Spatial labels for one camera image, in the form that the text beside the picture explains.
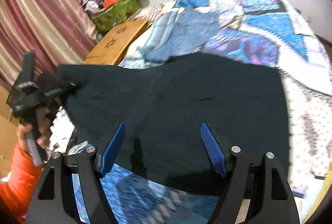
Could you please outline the orange sleeve left forearm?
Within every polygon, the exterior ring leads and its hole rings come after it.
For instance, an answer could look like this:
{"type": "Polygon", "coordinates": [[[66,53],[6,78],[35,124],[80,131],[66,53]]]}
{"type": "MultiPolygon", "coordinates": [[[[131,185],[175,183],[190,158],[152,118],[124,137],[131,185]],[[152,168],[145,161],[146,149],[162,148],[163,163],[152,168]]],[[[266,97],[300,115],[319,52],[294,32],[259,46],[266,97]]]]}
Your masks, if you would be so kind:
{"type": "Polygon", "coordinates": [[[42,167],[35,166],[32,157],[16,144],[11,177],[8,182],[1,184],[1,211],[23,223],[41,173],[42,167]]]}

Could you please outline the person left hand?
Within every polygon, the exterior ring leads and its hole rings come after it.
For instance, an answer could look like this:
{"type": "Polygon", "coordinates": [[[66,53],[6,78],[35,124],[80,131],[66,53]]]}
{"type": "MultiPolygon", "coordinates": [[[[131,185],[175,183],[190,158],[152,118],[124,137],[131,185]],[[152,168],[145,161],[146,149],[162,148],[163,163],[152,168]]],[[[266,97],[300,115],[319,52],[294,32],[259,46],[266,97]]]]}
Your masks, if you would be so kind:
{"type": "Polygon", "coordinates": [[[23,151],[32,157],[35,166],[41,166],[47,160],[46,148],[51,136],[50,110],[46,107],[27,108],[15,106],[13,115],[19,119],[18,143],[23,151]]]}

